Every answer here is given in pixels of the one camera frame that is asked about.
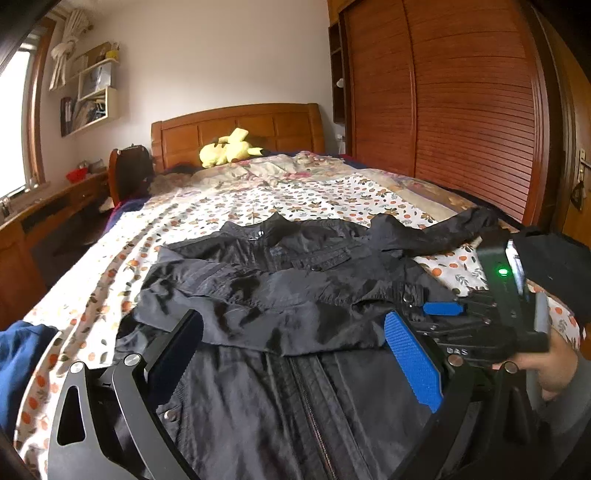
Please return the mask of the person's right hand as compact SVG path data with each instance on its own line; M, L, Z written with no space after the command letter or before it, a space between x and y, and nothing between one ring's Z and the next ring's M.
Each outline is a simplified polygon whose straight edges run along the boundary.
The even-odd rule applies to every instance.
M541 396L545 401L553 400L572 381L578 368L578 356L563 336L551 327L549 350L543 353L517 353L510 357L519 369L538 374Z

